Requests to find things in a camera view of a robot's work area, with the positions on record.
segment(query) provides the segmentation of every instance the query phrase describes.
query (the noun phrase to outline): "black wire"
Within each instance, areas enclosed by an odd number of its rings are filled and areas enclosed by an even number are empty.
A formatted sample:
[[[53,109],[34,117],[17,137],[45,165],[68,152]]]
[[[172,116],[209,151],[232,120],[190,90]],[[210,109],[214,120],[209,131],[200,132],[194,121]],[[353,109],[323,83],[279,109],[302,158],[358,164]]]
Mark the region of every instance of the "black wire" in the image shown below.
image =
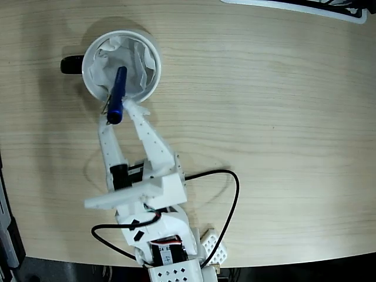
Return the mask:
[[[192,176],[187,176],[186,177],[186,180],[191,180],[191,179],[196,179],[196,178],[199,178],[199,177],[208,176],[208,175],[217,174],[217,173],[227,173],[227,174],[232,175],[234,177],[234,179],[235,179],[236,191],[235,191],[233,205],[231,206],[229,215],[227,216],[227,219],[226,219],[226,222],[225,222],[225,224],[223,226],[222,232],[219,235],[219,238],[217,240],[217,244],[215,245],[214,249],[211,251],[211,253],[207,257],[207,259],[201,264],[201,268],[203,268],[204,266],[206,266],[208,264],[208,262],[212,259],[212,257],[214,256],[214,254],[216,253],[216,251],[217,251],[217,249],[219,247],[219,244],[221,243],[221,241],[223,239],[224,234],[226,233],[226,230],[227,230],[227,228],[228,228],[228,226],[230,224],[231,218],[233,217],[233,214],[234,214],[234,211],[235,211],[237,199],[239,198],[240,182],[239,182],[239,178],[237,177],[237,175],[235,174],[235,172],[232,172],[231,170],[228,170],[228,169],[216,169],[216,170],[211,170],[209,172],[203,172],[203,173],[199,173],[199,174],[196,174],[196,175],[192,175]]]
[[[141,222],[141,223],[135,223],[135,224],[98,224],[94,226],[91,230],[92,236],[100,241],[102,244],[106,245],[110,249],[117,251],[118,253],[122,254],[123,256],[126,256],[132,260],[136,260],[136,257],[130,253],[127,253],[126,251],[116,247],[112,243],[108,242],[104,238],[102,238],[100,235],[96,233],[97,230],[99,229],[122,229],[122,228],[138,228],[138,227],[143,227],[143,226],[148,226],[151,225],[158,220],[160,220],[161,214],[157,211],[155,212],[155,217],[153,217],[151,220],[146,221],[146,222]]]
[[[236,182],[236,191],[235,191],[233,205],[231,206],[229,215],[227,216],[227,220],[226,220],[226,222],[223,226],[222,232],[219,235],[219,238],[217,240],[217,244],[215,245],[214,249],[211,251],[210,255],[207,257],[207,259],[201,264],[201,268],[206,266],[208,264],[208,262],[212,259],[213,255],[215,254],[216,250],[218,249],[219,244],[221,243],[221,241],[223,239],[224,234],[226,233],[226,230],[227,230],[227,228],[230,224],[231,218],[232,218],[233,213],[235,211],[237,200],[239,198],[240,182],[239,182],[239,178],[237,177],[235,172],[232,172],[231,170],[228,170],[228,169],[210,170],[208,172],[203,172],[203,173],[187,176],[185,178],[185,180],[188,181],[188,180],[197,179],[197,178],[200,178],[200,177],[203,177],[203,176],[208,176],[208,175],[217,174],[217,173],[227,173],[227,174],[232,175],[235,179],[235,182]],[[107,240],[102,238],[100,235],[98,235],[96,233],[96,231],[99,230],[99,229],[123,229],[123,228],[130,229],[130,228],[144,227],[144,226],[148,226],[150,224],[157,222],[160,218],[161,218],[161,214],[158,211],[155,211],[155,217],[153,219],[149,220],[149,221],[141,222],[141,223],[135,223],[135,224],[98,224],[98,225],[96,225],[92,228],[91,233],[92,233],[92,236],[95,239],[97,239],[98,241],[100,241],[102,244],[106,245],[110,249],[117,251],[118,253],[120,253],[123,256],[126,256],[126,257],[128,257],[132,260],[136,260],[136,257],[134,255],[127,253],[126,251],[124,251],[124,250],[116,247],[112,243],[108,242]]]
[[[229,282],[233,282],[234,277],[234,268],[230,268],[229,270]]]
[[[240,278],[240,272],[241,272],[241,268],[238,268],[237,276],[236,276],[236,279],[234,280],[234,282],[238,282],[238,281],[239,281],[239,278]]]

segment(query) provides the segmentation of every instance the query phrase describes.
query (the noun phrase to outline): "white object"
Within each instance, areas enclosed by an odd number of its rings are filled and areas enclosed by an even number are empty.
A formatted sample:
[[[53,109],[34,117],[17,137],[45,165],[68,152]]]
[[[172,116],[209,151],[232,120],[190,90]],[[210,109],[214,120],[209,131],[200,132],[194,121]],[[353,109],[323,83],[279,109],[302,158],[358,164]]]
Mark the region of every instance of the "white object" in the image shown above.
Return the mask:
[[[132,57],[130,52],[133,51],[132,48],[136,48],[137,58]],[[112,52],[115,54],[113,58],[109,55]],[[113,81],[115,81],[116,67],[125,63],[125,61],[127,65],[129,58],[132,62],[138,62],[137,66],[129,68],[129,77],[136,79],[139,84],[137,85],[137,82],[128,83],[127,79],[127,84],[134,91],[133,93],[130,92],[131,97],[137,103],[147,99],[159,83],[162,72],[162,59],[156,40],[147,32],[140,30],[112,31],[97,38],[88,47],[82,61],[82,77],[88,91],[96,99],[106,102],[109,88],[111,88],[110,80],[112,76]],[[149,80],[147,79],[147,69],[152,70],[153,73]],[[141,73],[141,77],[136,78],[136,73]]]
[[[145,91],[155,76],[156,64],[150,49],[142,41],[125,35],[111,37],[101,44],[89,72],[93,82],[110,93],[121,66],[127,67],[127,97]]]
[[[200,263],[207,257],[199,239],[199,230],[189,227],[188,216],[178,206],[187,201],[184,173],[179,156],[172,151],[169,144],[157,133],[145,119],[149,111],[132,99],[125,97],[124,110],[132,119],[138,137],[142,141],[147,159],[130,167],[128,160],[122,155],[113,125],[107,124],[106,115],[99,118],[99,140],[106,169],[108,194],[85,200],[85,207],[94,209],[116,209],[116,220],[119,224],[134,224],[151,220],[155,215],[149,209],[165,209],[161,218],[148,226],[134,229],[121,229],[130,246],[135,247],[136,261],[143,265],[153,264],[152,244],[156,240],[178,236],[188,259],[179,263],[171,263],[171,252],[160,251],[162,262],[160,267],[149,268],[152,282],[216,282],[214,267],[201,269]],[[114,175],[111,168],[122,170],[114,186]],[[137,175],[129,182],[129,176]]]
[[[206,251],[206,257],[208,257],[212,251],[214,246],[218,242],[218,234],[214,229],[209,229],[205,235],[201,238],[201,245],[204,246]],[[218,249],[214,253],[213,257],[209,261],[208,264],[222,264],[227,258],[227,250],[224,244],[221,242],[218,246]]]
[[[320,15],[320,16],[327,16],[334,19],[340,19],[343,21],[353,22],[357,24],[364,24],[367,20],[367,10],[362,10],[362,16],[360,18],[355,18],[353,16],[343,15],[340,13],[326,11],[322,9],[289,4],[284,2],[278,1],[268,1],[268,0],[221,0],[222,2],[229,3],[229,4],[242,4],[242,5],[253,5],[253,6],[260,6],[260,7],[269,7],[269,8],[278,8],[283,10],[291,10],[296,12],[303,12],[313,15]]]
[[[198,260],[188,260],[148,269],[152,282],[203,282]]]
[[[183,242],[185,251],[189,256],[197,254],[197,242],[189,228],[187,214],[179,206],[174,206],[174,208],[176,211],[163,213],[161,219],[155,224],[137,228],[135,230],[122,229],[127,244],[135,246],[136,249],[141,250],[142,259],[149,264],[153,263],[153,256],[149,242],[167,238],[169,236],[179,236]],[[144,222],[152,219],[152,217],[153,214],[150,213],[138,213],[126,217],[118,214],[116,220],[119,224],[130,224],[133,220]],[[143,233],[142,237],[138,241],[135,241],[135,238],[140,231]]]

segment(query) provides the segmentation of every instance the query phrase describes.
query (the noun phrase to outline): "black object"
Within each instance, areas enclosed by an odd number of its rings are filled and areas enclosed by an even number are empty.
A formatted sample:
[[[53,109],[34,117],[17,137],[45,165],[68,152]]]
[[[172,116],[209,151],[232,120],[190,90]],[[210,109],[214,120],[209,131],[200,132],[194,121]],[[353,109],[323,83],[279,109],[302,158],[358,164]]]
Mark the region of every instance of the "black object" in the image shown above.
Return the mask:
[[[19,266],[23,262],[23,260],[26,257],[26,252],[24,249],[24,245],[22,244],[21,235],[19,234],[18,226],[16,223],[15,218],[12,216],[12,221],[10,225],[8,226],[8,232],[11,237],[14,252],[17,255]]]
[[[41,279],[38,276],[33,275],[30,277],[29,282],[41,282]]]
[[[239,198],[239,192],[240,192],[240,182],[239,182],[239,178],[237,177],[237,175],[235,174],[235,172],[232,172],[231,170],[228,170],[228,169],[215,169],[215,170],[210,170],[208,172],[203,172],[203,173],[199,173],[199,174],[195,174],[195,175],[191,175],[191,176],[187,176],[185,178],[186,181],[188,180],[191,180],[191,179],[196,179],[196,178],[199,178],[199,177],[203,177],[203,176],[208,176],[208,175],[211,175],[211,174],[217,174],[217,173],[227,173],[227,174],[230,174],[234,177],[235,179],[235,183],[236,183],[236,191],[235,191],[235,196],[234,196],[234,202],[233,202],[233,205],[231,206],[231,210],[229,212],[229,215],[227,216],[227,219],[226,219],[226,222],[223,226],[223,229],[221,231],[221,234],[219,235],[219,238],[218,238],[218,241],[217,241],[217,244],[215,245],[214,249],[211,251],[210,255],[208,256],[208,258],[203,262],[203,264],[201,264],[201,268],[204,267],[206,264],[208,264],[208,262],[212,259],[214,253],[216,252],[216,250],[218,249],[218,246],[219,244],[221,243],[222,241],[222,238],[223,236],[225,235],[226,233],[226,230],[230,224],[230,221],[231,221],[231,218],[233,216],[233,213],[235,211],[235,207],[236,207],[236,203],[237,203],[237,200]],[[126,256],[132,260],[136,260],[136,257],[130,253],[127,253],[126,251],[116,247],[115,245],[113,245],[112,243],[108,242],[107,240],[103,239],[100,235],[98,235],[96,233],[96,231],[98,229],[106,229],[106,228],[111,228],[111,229],[122,229],[122,228],[129,228],[129,229],[135,229],[135,228],[138,228],[138,227],[142,227],[142,226],[147,226],[147,225],[150,225],[154,222],[157,222],[159,219],[160,219],[160,213],[158,211],[156,211],[156,216],[151,220],[151,221],[147,221],[147,222],[144,222],[144,223],[138,223],[138,224],[100,224],[100,225],[96,225],[92,228],[92,236],[97,239],[98,241],[100,241],[102,244],[106,245],[107,247],[109,247],[110,249],[114,250],[114,251],[117,251],[118,253],[122,254],[123,256]]]
[[[116,72],[115,82],[108,103],[107,121],[112,125],[119,124],[123,119],[123,97],[127,80],[127,68],[121,66]]]
[[[110,167],[110,172],[112,174],[112,183],[115,190],[127,188],[132,186],[132,183],[142,180],[143,163],[130,167],[126,164],[119,164]]]
[[[186,261],[188,259],[182,244],[152,244],[152,253],[155,267],[173,263],[181,263],[182,261]]]
[[[327,5],[326,3],[309,1],[309,0],[268,0],[272,2],[282,2],[288,4],[294,4],[299,6],[306,6],[311,8],[322,9],[326,11],[336,12],[338,14],[343,14],[347,16],[352,16],[354,18],[361,18],[362,17],[362,7],[359,6],[359,2],[367,0],[355,0],[350,4],[346,5]],[[354,8],[357,9],[356,13],[352,14],[347,8]]]
[[[133,237],[134,241],[135,242],[138,242],[139,240],[141,240],[142,236],[145,234],[145,232],[142,232],[142,231],[138,231],[136,233],[136,235]]]
[[[376,0],[358,0],[357,2],[371,14],[376,14]]]
[[[66,75],[80,75],[83,55],[68,56],[61,60],[60,71]]]

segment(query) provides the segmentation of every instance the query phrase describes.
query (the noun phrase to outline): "white cup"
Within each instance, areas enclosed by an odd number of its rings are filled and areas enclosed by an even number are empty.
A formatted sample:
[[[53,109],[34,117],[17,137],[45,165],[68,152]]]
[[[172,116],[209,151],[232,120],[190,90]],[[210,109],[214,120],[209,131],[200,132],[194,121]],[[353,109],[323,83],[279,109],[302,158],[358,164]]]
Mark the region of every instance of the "white cup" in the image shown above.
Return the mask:
[[[61,71],[65,74],[81,73],[83,82],[85,83],[85,86],[91,93],[91,95],[102,102],[106,102],[109,93],[104,87],[101,87],[93,82],[89,72],[89,67],[93,64],[94,55],[101,44],[103,44],[107,39],[119,35],[128,36],[130,38],[137,39],[138,41],[143,42],[150,49],[150,53],[154,56],[155,59],[156,70],[152,81],[150,81],[150,83],[146,85],[145,90],[133,96],[133,99],[137,103],[140,103],[146,100],[154,92],[159,83],[162,72],[162,56],[158,44],[156,40],[145,31],[127,29],[103,34],[101,37],[95,39],[95,41],[91,43],[91,45],[88,47],[88,50],[86,50],[85,55],[69,56],[62,59]]]

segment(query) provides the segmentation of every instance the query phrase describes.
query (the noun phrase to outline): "black floor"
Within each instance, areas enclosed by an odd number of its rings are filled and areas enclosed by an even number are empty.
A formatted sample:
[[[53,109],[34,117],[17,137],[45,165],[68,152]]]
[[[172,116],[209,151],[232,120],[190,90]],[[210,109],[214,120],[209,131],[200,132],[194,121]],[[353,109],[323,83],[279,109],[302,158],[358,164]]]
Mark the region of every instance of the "black floor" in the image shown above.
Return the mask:
[[[311,282],[311,281],[376,281],[376,253],[337,260],[283,266],[224,268],[219,281],[229,282]],[[16,272],[20,282],[148,282],[142,268],[104,267],[88,264],[26,258]]]

